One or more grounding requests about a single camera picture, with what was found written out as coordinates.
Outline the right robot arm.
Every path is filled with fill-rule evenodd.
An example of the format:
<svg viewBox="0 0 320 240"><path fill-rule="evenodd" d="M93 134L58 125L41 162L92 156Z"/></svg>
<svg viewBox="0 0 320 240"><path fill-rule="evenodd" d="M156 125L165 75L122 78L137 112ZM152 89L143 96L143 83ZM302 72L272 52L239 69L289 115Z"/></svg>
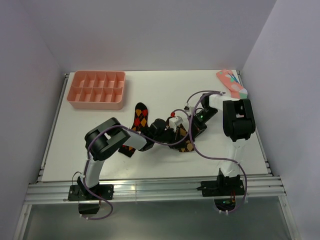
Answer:
<svg viewBox="0 0 320 240"><path fill-rule="evenodd" d="M251 135L256 130L256 123L253 114L252 104L248 98L233 98L221 92L210 91L204 93L195 104L202 105L204 113L192 114L189 120L189 136L191 144L197 154L208 160L222 161L219 169L216 189L222 195L229 194L234 186L242 184L240 173L245 175L241 166L244 148ZM206 123L212 116L212 112L222 112L222 129L229 140L227 157L209 157L197 149L194 144L196 135L192 133L194 118L201 124Z"/></svg>

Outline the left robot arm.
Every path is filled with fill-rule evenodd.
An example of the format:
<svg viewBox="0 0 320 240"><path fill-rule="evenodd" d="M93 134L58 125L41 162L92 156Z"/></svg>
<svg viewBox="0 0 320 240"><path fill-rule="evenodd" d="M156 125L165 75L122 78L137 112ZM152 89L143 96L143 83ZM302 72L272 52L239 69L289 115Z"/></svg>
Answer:
<svg viewBox="0 0 320 240"><path fill-rule="evenodd" d="M145 152L155 143L173 149L185 149L188 136L181 123L170 126L168 121L160 118L150 126L142 124L133 128L121 125L115 117L108 119L84 137L87 160L83 173L77 178L80 196L92 200L107 192L100 186L100 173L104 162L115 152L131 157L133 149Z"/></svg>

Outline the brown tan argyle sock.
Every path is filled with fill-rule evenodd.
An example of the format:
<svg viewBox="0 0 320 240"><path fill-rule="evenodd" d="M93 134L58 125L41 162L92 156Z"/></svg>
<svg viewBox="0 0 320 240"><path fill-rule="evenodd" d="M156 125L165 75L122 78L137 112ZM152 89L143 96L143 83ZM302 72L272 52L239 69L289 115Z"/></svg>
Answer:
<svg viewBox="0 0 320 240"><path fill-rule="evenodd" d="M188 153L188 152L193 152L194 147L191 144L190 141L190 136L187 135L187 130L183 126L183 124L180 124L179 126L176 127L176 131L174 133L174 139L172 140L173 143L179 142L180 140L183 139L179 144L173 145L170 148L178 150L180 153Z"/></svg>

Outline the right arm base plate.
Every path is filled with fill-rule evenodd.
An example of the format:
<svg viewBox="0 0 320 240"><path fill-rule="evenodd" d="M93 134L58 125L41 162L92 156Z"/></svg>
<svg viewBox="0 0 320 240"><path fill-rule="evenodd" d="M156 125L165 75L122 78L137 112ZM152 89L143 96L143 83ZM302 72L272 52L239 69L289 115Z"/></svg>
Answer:
<svg viewBox="0 0 320 240"><path fill-rule="evenodd" d="M203 197L243 196L245 187L242 180L208 180L201 181L197 187Z"/></svg>

